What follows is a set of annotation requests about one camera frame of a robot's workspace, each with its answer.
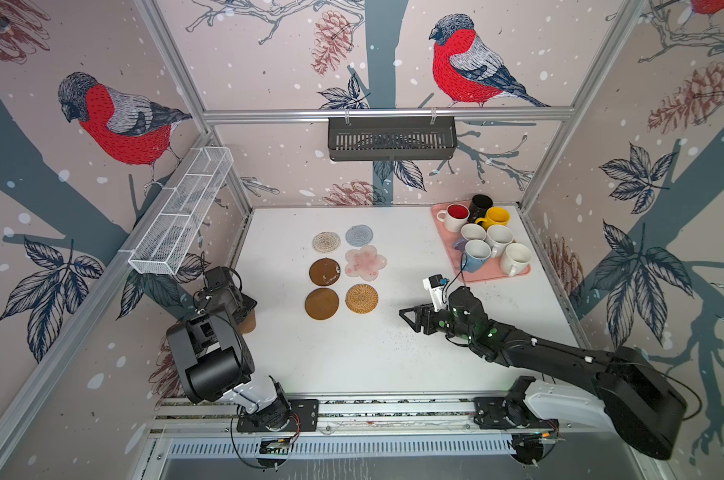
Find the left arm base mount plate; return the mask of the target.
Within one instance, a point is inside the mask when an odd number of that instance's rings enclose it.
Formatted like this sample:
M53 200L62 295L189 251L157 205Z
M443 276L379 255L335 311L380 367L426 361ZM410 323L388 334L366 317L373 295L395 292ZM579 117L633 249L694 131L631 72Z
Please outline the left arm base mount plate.
M253 414L243 414L235 422L237 433L315 432L319 416L317 399L277 400Z

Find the dark brown scratched round coaster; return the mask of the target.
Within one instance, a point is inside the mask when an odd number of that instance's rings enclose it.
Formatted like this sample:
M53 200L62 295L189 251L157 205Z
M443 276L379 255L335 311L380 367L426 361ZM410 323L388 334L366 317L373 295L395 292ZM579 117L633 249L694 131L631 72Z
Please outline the dark brown scratched round coaster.
M321 258L309 268L309 278L317 286L327 287L336 283L342 271L337 261L331 258Z

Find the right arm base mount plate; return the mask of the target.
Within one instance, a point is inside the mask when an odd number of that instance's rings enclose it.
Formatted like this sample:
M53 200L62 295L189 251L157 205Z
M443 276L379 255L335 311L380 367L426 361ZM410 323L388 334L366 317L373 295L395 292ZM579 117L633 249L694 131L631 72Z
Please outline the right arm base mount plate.
M559 422L534 414L523 400L505 397L476 397L473 399L474 423L482 430L538 429L553 431Z

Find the brown wooden round coaster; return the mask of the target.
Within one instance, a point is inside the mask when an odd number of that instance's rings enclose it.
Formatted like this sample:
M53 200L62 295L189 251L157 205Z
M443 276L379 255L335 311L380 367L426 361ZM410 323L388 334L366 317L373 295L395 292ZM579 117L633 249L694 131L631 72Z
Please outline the brown wooden round coaster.
M306 297L304 308L310 318L324 321L337 312L339 303L339 297L334 290L321 287L313 290Z

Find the beige woven round coaster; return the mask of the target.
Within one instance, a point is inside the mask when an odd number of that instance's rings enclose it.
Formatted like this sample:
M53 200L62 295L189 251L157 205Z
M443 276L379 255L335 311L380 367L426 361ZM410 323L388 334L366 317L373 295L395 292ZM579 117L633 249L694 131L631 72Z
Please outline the beige woven round coaster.
M335 232L320 232L312 239L312 248L318 253L333 252L340 244L340 236Z

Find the rattan woven round coaster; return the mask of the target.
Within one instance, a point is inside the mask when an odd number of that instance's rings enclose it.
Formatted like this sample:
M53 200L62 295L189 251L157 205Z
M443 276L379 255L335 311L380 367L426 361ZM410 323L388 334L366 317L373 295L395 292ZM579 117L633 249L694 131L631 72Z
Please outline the rattan woven round coaster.
M372 312L377 307L378 301L377 290L368 284L352 286L345 297L346 306L356 314Z

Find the blue woven round coaster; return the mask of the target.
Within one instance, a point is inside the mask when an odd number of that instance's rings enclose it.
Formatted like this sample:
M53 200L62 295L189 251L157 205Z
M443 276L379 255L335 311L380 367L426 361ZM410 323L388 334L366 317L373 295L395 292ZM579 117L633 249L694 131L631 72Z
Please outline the blue woven round coaster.
M352 247L359 248L366 246L373 240L373 230L364 224L352 226L345 233L346 242Z

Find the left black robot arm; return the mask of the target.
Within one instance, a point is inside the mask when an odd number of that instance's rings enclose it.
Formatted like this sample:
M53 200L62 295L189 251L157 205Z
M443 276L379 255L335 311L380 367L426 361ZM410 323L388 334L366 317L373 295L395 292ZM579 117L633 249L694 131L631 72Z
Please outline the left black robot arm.
M279 382L256 373L243 337L255 327L256 305L235 270L211 268L193 296L194 314L170 327L166 339L188 400L215 402L231 393L241 427L281 431L293 419L290 402Z

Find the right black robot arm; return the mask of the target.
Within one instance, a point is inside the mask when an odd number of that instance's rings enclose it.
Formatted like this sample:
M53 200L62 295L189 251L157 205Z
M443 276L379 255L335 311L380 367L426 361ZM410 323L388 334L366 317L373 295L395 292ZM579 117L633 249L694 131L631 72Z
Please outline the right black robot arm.
M430 291L429 304L400 310L416 333L441 333L477 357L525 370L501 397L477 397L482 429L541 428L567 422L617 434L639 453L668 460L687 403L668 378L635 350L581 349L533 336L491 319L467 287L449 296Z

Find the pink flower resin coaster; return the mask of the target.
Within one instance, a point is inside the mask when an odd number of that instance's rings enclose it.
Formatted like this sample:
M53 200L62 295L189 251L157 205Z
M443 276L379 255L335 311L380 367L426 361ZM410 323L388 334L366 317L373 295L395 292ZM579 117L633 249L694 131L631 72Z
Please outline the pink flower resin coaster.
M379 278L380 271L387 266L385 256L378 253L373 245L351 249L345 254L344 273L352 278L372 282Z

